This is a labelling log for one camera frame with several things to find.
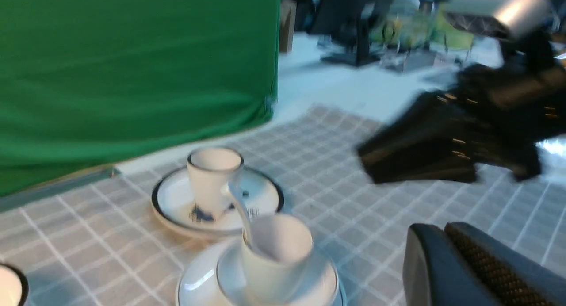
stacked saucers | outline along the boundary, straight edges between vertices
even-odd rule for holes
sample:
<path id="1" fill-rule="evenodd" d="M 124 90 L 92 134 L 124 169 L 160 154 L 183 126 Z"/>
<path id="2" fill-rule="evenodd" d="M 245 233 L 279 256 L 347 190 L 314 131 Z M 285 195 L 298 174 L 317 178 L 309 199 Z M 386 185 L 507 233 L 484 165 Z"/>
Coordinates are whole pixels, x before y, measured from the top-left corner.
<path id="1" fill-rule="evenodd" d="M 257 306 L 246 290 L 240 241 L 214 244 L 192 260 L 180 278 L 177 306 Z M 297 293 L 274 306 L 346 306 L 333 262 L 315 250 L 307 265 Z"/>

monitor stand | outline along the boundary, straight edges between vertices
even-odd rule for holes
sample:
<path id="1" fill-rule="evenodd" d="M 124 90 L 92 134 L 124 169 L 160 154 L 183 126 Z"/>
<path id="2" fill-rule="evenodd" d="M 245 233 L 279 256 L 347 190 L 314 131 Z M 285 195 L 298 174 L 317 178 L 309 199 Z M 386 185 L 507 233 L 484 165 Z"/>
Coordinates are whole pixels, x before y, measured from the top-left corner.
<path id="1" fill-rule="evenodd" d="M 380 60 L 378 54 L 370 52 L 370 44 L 370 20 L 358 18 L 356 20 L 356 46 L 354 49 L 346 53 L 330 54 L 321 60 L 332 64 L 366 66 Z"/>

checkered tablecloth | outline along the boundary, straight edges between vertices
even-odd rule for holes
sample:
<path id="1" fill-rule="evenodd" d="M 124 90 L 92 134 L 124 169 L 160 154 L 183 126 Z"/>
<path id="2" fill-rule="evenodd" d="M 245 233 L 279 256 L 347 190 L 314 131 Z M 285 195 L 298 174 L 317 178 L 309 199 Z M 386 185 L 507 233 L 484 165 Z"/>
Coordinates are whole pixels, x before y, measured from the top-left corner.
<path id="1" fill-rule="evenodd" d="M 484 165 L 481 184 L 372 185 L 353 147 L 377 122 L 313 107 L 297 121 L 227 140 L 281 185 L 283 210 L 309 224 L 336 262 L 350 306 L 404 305 L 406 230 L 467 221 L 566 276 L 566 192 L 514 183 Z M 173 306 L 182 268 L 208 243 L 154 219 L 149 195 L 184 159 L 118 176 L 0 214 L 0 258 L 20 267 L 31 306 Z"/>

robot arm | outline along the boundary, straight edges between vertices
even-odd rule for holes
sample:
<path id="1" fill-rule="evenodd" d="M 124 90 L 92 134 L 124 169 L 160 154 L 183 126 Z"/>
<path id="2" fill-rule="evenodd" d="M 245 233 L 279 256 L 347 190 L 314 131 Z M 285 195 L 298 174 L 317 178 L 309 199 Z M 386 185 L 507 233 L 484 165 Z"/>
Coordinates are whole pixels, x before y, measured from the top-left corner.
<path id="1" fill-rule="evenodd" d="M 566 71 L 543 26 L 565 0 L 449 0 L 459 29 L 497 38 L 504 64 L 474 65 L 446 91 L 423 92 L 398 121 L 358 147 L 374 183 L 471 183 L 475 163 L 539 175 L 535 144 L 566 133 Z"/>

cardboard box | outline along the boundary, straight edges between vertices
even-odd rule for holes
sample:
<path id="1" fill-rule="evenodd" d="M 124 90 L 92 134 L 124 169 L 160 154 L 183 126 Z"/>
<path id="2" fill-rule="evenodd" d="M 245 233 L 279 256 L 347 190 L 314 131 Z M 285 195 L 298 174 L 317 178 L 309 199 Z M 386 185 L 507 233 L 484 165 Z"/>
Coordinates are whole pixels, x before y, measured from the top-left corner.
<path id="1" fill-rule="evenodd" d="M 297 4 L 293 0 L 281 0 L 281 17 L 279 19 L 280 53 L 289 53 L 293 48 L 296 12 Z"/>

